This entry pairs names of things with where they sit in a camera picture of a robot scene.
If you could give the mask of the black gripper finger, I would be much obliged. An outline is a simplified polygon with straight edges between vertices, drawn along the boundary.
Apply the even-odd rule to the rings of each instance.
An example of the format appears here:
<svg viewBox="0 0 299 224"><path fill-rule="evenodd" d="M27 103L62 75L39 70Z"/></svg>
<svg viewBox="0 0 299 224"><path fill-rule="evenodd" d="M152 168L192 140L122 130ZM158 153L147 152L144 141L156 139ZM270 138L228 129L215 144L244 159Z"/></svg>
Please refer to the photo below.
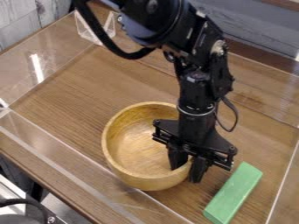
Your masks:
<svg viewBox="0 0 299 224"><path fill-rule="evenodd" d="M187 163L188 154L180 146L168 145L168 159L170 159L171 169L176 170Z"/></svg>
<svg viewBox="0 0 299 224"><path fill-rule="evenodd" d="M206 171L211 167L211 161L206 157L195 157L191 163L188 180L200 183Z"/></svg>

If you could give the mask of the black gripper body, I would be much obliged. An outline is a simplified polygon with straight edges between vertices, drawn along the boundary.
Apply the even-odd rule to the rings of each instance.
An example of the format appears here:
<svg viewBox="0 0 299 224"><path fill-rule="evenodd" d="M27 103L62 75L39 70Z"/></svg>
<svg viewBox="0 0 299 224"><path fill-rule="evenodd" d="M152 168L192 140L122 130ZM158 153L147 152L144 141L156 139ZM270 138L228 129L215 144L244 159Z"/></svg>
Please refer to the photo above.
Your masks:
<svg viewBox="0 0 299 224"><path fill-rule="evenodd" d="M179 119L154 120L154 140L166 145L180 146L188 157L203 157L224 170L231 170L238 148L216 131L218 108L191 113L179 110Z"/></svg>

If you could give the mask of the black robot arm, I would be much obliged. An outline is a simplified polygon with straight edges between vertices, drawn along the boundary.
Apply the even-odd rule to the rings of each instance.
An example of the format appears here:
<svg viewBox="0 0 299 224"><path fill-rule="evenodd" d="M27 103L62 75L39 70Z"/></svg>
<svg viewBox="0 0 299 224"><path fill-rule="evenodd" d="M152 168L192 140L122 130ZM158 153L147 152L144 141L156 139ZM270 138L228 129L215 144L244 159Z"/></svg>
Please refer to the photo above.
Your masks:
<svg viewBox="0 0 299 224"><path fill-rule="evenodd" d="M188 179L202 181L212 165L230 170L236 147L220 136L219 104L228 103L234 76L223 31L188 0L112 0L128 37L160 48L179 81L179 118L154 121L154 140L166 145L171 168L191 163Z"/></svg>

